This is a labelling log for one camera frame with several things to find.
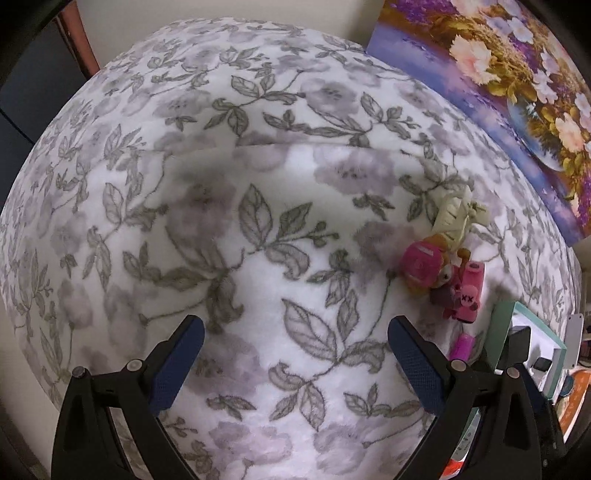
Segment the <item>purple small clip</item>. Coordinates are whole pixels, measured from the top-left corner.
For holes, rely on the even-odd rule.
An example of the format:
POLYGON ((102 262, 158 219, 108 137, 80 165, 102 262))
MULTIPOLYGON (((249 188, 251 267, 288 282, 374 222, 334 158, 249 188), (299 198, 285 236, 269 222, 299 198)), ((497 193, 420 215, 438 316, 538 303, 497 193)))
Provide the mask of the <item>purple small clip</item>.
POLYGON ((475 343, 475 337, 467 333, 461 333, 451 348, 449 360, 461 360, 467 363, 471 357, 475 343))

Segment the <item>pink pup toy figure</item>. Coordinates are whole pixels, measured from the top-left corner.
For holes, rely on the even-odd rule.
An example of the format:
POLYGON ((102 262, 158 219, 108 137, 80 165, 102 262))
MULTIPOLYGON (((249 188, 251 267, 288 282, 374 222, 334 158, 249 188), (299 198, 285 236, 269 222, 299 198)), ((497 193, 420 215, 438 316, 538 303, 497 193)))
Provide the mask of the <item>pink pup toy figure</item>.
POLYGON ((443 234, 412 243, 399 263, 399 273, 411 293, 430 295, 433 303, 451 302, 460 282, 460 270, 471 259, 469 249, 453 250, 443 234))

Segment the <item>cream plastic clip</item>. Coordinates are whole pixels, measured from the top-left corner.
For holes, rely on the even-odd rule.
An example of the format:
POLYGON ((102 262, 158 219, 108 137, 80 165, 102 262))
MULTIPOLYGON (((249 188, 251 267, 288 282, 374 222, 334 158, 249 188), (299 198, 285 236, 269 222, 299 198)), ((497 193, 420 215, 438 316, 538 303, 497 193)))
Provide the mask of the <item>cream plastic clip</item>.
POLYGON ((446 195, 439 206, 439 212, 432 228, 433 235, 442 236, 450 250, 458 250, 474 224, 487 226, 490 223, 488 208, 473 198, 472 190, 466 186, 446 195))

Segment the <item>black power adapter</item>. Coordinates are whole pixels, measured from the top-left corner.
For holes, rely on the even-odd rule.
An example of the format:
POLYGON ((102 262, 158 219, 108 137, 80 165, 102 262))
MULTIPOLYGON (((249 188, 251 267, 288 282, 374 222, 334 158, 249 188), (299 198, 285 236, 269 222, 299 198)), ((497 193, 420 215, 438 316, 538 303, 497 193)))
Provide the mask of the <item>black power adapter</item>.
POLYGON ((516 326, 509 330, 498 366, 505 370, 517 363, 528 360, 531 342, 531 328, 516 326))

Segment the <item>pink smart watch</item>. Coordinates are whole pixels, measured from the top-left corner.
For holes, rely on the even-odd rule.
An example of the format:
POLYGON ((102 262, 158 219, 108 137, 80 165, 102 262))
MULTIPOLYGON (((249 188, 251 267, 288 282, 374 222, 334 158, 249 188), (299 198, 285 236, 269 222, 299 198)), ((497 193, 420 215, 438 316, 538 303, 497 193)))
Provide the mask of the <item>pink smart watch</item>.
POLYGON ((481 307, 485 264, 468 261, 458 267, 451 281, 451 304, 444 308, 443 316, 466 324, 473 324, 481 307))

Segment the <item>teal rimmed white tray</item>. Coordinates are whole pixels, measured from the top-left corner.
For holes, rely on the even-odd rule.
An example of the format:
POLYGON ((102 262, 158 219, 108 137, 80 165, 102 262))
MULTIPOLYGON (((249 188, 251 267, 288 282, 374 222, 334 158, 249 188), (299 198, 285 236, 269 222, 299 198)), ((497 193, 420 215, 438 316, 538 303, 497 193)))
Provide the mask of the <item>teal rimmed white tray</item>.
POLYGON ((529 357, 522 364, 540 392, 556 401, 564 377, 566 345, 522 303, 501 301, 493 308, 483 347, 486 361, 493 370, 503 371, 498 362, 509 330, 516 326, 531 328, 529 357))

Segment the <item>orange printed box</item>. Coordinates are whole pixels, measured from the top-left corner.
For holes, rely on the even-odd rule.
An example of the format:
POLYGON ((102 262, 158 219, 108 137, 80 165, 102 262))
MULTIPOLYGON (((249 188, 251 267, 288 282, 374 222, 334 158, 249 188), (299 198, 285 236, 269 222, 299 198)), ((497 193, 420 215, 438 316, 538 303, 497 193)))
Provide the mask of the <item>orange printed box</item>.
POLYGON ((590 370, 577 370, 572 374, 572 378, 573 388, 570 394, 561 398, 556 406, 564 441, 567 441, 572 433, 582 409, 588 387, 590 386, 590 370))

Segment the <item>white rectangular device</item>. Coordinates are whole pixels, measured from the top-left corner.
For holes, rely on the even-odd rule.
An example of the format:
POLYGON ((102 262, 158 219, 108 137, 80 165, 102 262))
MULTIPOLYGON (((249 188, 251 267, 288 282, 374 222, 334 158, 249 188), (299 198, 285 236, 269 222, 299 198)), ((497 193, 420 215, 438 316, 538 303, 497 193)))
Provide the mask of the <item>white rectangular device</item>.
POLYGON ((578 363, 584 322, 585 318, 581 313, 571 315, 567 321, 564 343, 566 345, 565 367, 569 370, 574 369, 578 363))

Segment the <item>floral grey white blanket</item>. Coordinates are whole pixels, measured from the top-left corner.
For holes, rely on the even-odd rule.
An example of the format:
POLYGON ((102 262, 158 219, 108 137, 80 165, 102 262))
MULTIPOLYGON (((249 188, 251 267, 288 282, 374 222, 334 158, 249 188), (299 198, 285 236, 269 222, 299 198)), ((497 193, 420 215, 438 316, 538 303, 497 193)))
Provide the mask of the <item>floral grey white blanket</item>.
POLYGON ((71 371, 145 357, 187 315, 208 336, 162 421, 203 479, 390 479, 426 433, 387 346, 403 314, 462 331, 394 275, 441 200, 471 190, 466 241, 493 305, 562 334, 581 270, 490 137, 346 40, 271 22, 167 25, 61 109, 1 214, 1 292, 60 406, 71 371))

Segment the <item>flower vase painting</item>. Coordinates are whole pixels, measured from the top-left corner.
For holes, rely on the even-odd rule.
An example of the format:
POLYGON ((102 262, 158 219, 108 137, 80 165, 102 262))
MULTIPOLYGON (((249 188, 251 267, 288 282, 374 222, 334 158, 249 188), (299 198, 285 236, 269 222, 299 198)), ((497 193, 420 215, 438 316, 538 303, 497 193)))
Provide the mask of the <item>flower vase painting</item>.
POLYGON ((387 1, 370 55, 480 126, 526 175, 568 244, 590 234, 590 86, 520 1, 387 1))

